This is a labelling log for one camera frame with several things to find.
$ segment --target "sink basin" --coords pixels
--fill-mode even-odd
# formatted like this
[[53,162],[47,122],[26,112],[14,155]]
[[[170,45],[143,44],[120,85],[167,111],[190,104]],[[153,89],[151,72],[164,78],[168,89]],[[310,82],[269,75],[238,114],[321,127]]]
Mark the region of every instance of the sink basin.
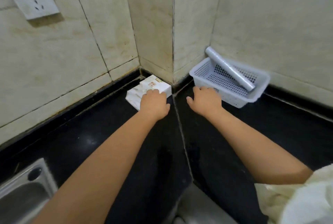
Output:
[[38,159],[0,186],[0,223],[30,223],[57,189],[44,159]]

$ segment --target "person's right arm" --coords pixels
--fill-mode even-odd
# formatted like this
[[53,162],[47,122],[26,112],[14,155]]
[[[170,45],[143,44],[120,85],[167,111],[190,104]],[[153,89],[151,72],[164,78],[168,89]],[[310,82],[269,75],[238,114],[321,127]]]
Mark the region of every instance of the person's right arm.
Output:
[[190,108],[205,117],[224,136],[257,183],[303,184],[313,171],[282,147],[245,124],[221,106],[213,88],[193,88]]

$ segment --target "plastic wrap roll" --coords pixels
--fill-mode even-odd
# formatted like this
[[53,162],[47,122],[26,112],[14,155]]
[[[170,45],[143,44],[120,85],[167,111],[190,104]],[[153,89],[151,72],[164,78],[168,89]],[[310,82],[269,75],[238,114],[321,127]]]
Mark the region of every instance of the plastic wrap roll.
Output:
[[208,47],[205,52],[211,60],[221,66],[223,70],[229,73],[246,90],[252,91],[255,88],[254,84],[250,80],[248,80],[237,69],[235,69],[227,61],[225,61],[223,57],[219,53],[217,53],[212,47]]

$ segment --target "forearm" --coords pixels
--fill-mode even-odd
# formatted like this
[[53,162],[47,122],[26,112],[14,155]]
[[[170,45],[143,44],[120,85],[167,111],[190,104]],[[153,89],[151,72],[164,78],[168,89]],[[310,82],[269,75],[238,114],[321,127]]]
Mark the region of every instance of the forearm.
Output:
[[207,119],[228,141],[258,183],[302,184],[312,175],[305,164],[223,108]]
[[135,114],[81,164],[33,223],[104,223],[155,123]]

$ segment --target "white plastic basket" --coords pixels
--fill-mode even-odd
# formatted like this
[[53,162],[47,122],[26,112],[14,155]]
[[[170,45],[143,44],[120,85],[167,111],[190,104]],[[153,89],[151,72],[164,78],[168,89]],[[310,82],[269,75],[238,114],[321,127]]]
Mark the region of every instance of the white plastic basket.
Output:
[[255,102],[269,83],[268,73],[233,60],[227,61],[255,85],[254,90],[248,92],[241,87],[232,76],[210,58],[205,58],[190,70],[189,74],[193,77],[194,84],[197,87],[213,87],[223,101],[237,108],[245,106],[248,102]]

